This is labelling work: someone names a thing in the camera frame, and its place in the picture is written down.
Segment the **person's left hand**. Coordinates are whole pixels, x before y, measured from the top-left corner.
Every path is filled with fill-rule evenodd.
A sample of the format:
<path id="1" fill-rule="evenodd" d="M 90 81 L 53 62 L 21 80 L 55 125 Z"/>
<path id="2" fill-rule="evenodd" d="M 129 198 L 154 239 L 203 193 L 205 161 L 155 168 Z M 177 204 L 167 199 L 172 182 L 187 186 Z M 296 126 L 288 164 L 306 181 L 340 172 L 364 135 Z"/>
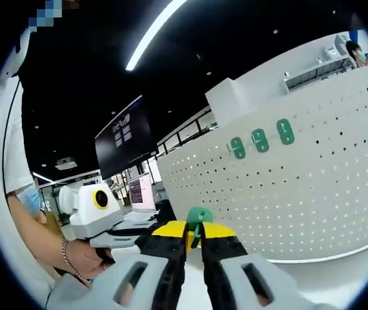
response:
<path id="1" fill-rule="evenodd" d="M 109 249 L 94 248 L 86 240 L 65 240 L 61 247 L 70 270 L 87 282 L 115 264 Z"/>

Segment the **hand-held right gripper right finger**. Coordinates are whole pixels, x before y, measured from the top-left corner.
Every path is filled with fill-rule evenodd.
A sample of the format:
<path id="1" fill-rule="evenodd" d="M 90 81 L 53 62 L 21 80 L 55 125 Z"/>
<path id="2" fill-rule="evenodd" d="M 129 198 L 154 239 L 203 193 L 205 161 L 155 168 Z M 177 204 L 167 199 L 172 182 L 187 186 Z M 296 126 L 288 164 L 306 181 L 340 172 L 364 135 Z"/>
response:
<path id="1" fill-rule="evenodd" d="M 258 254 L 248 254 L 236 233 L 201 224 L 204 281 L 213 309 L 310 309 L 295 280 Z"/>

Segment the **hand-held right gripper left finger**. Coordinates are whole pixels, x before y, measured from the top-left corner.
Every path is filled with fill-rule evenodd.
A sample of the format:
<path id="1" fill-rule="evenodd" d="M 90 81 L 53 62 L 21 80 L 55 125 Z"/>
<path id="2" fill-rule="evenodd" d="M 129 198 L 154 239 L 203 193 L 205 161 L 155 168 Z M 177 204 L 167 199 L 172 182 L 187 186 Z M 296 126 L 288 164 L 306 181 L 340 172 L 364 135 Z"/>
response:
<path id="1" fill-rule="evenodd" d="M 175 309 L 184 281 L 188 224 L 171 221 L 156 229 L 140 253 L 125 258 L 85 287 L 64 275 L 47 309 Z"/>

